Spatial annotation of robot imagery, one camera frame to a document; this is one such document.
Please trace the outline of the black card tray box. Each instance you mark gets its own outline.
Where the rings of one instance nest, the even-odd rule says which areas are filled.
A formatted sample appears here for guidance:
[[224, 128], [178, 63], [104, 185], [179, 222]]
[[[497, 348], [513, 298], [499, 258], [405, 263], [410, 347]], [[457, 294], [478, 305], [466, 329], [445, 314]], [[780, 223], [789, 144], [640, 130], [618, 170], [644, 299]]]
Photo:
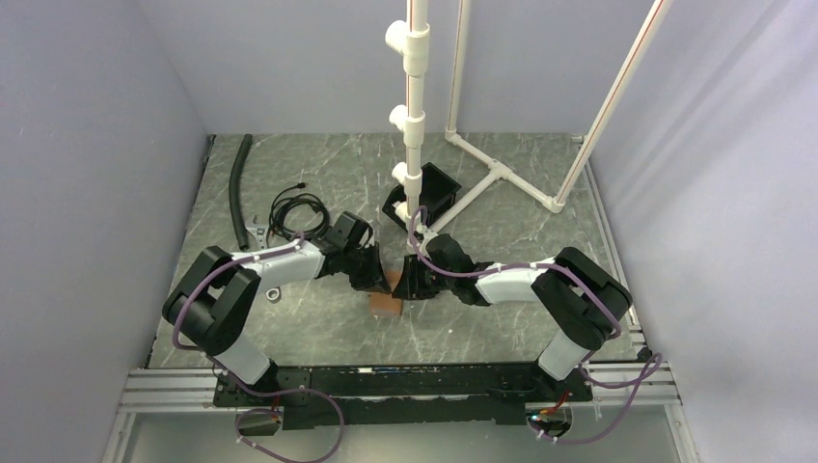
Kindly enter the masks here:
[[[400, 162], [393, 168], [392, 177], [398, 181], [398, 186], [391, 190], [381, 207], [381, 211], [404, 230], [406, 230], [406, 222], [399, 217], [396, 206], [406, 201], [403, 188], [406, 172], [405, 162]], [[425, 222], [428, 225], [434, 224], [454, 206], [457, 193], [461, 188], [462, 185], [457, 180], [446, 174], [436, 164], [426, 162], [422, 165], [422, 188], [419, 203], [426, 207]]]

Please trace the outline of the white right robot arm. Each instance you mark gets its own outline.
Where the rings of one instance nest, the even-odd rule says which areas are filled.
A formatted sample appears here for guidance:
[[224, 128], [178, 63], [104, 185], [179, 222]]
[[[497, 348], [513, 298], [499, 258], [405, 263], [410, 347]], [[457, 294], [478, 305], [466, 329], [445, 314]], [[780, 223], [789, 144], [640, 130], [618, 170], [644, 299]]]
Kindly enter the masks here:
[[630, 291], [577, 248], [535, 262], [474, 261], [447, 233], [432, 238], [424, 253], [405, 257], [392, 295], [427, 300], [443, 291], [469, 306], [531, 302], [545, 308], [558, 330], [531, 377], [533, 391], [544, 400], [564, 393], [569, 374], [618, 336], [633, 304]]

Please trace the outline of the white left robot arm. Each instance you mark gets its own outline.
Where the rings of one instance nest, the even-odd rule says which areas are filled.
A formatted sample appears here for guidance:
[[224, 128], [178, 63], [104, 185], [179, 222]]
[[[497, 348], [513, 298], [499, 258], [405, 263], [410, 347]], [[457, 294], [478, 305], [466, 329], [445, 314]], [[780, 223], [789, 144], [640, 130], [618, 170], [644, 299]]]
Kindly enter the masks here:
[[162, 307], [180, 350], [198, 350], [239, 380], [239, 392], [255, 405], [280, 389], [279, 368], [246, 335], [256, 298], [290, 283], [343, 274], [352, 289], [389, 294], [391, 285], [371, 225], [345, 212], [324, 234], [297, 234], [289, 243], [256, 252], [205, 248]]

